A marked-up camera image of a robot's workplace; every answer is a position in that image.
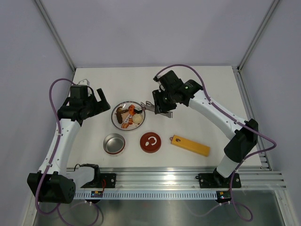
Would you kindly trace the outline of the orange shrimp food piece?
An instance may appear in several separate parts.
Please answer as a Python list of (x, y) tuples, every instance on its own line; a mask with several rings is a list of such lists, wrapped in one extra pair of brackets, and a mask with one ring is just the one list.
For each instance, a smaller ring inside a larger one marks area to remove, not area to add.
[(129, 126), (130, 126), (129, 123), (122, 123), (122, 124), (121, 124), (121, 128), (122, 128), (122, 129), (126, 129), (126, 128), (128, 128)]

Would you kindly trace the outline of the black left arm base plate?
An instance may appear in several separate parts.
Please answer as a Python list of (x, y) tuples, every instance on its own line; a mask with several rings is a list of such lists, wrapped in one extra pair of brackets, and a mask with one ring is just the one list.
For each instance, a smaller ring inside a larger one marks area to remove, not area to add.
[(101, 173), (100, 176), (95, 176), (92, 181), (85, 183), (81, 188), (115, 188), (116, 177), (115, 173)]

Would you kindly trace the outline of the red round lunch box lid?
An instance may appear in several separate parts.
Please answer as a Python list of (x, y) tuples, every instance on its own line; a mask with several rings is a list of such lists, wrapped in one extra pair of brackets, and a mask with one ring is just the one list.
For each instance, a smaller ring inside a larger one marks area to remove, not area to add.
[(161, 147), (161, 138), (154, 132), (147, 132), (140, 138), (140, 147), (146, 153), (155, 153)]

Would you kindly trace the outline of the metal tongs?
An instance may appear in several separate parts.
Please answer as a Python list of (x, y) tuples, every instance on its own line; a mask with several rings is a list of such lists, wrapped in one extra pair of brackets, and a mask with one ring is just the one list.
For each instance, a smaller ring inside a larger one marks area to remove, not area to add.
[[(145, 111), (150, 111), (150, 112), (153, 112), (155, 113), (155, 105), (152, 104), (150, 101), (146, 101), (145, 103), (144, 102), (140, 102), (140, 105), (142, 106), (142, 109)], [(158, 113), (160, 115), (163, 115), (167, 118), (172, 118), (173, 117), (173, 112), (171, 111), (168, 111), (167, 113)]]

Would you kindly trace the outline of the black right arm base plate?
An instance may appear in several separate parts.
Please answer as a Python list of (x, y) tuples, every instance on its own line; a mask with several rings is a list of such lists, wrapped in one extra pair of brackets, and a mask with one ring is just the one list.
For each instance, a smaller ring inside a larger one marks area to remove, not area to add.
[(200, 188), (241, 188), (241, 181), (238, 173), (234, 174), (232, 183), (231, 176), (224, 178), (217, 173), (199, 173), (195, 176), (195, 179), (199, 182)]

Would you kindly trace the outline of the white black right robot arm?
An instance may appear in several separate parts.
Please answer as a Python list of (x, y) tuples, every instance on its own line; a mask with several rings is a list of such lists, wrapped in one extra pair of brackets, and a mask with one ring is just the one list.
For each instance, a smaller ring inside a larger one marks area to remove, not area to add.
[(257, 145), (258, 123), (254, 119), (231, 119), (232, 113), (222, 107), (214, 107), (213, 101), (205, 96), (204, 88), (194, 80), (184, 83), (178, 78), (154, 77), (154, 81), (159, 84), (159, 88), (152, 92), (155, 114), (167, 113), (177, 104), (183, 104), (205, 116), (229, 139), (224, 148), (225, 155), (212, 173), (214, 183), (225, 186), (235, 168)]

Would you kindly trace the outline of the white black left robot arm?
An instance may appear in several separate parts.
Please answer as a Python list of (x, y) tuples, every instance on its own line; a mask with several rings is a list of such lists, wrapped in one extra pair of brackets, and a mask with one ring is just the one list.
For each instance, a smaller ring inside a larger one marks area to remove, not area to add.
[(44, 162), (36, 173), (27, 178), (35, 202), (66, 203), (72, 202), (76, 189), (89, 185), (103, 186), (99, 166), (84, 163), (79, 169), (67, 173), (67, 163), (75, 138), (83, 121), (110, 110), (110, 105), (101, 88), (95, 91), (87, 85), (73, 85), (70, 95), (56, 111), (57, 127)]

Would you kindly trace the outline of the sushi roll piece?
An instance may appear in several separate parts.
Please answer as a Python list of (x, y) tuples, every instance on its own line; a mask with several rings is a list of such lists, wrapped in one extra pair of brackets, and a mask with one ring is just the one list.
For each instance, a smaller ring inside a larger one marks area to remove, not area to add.
[(134, 112), (137, 113), (137, 114), (141, 114), (143, 112), (143, 109), (140, 108), (140, 107), (135, 107)]

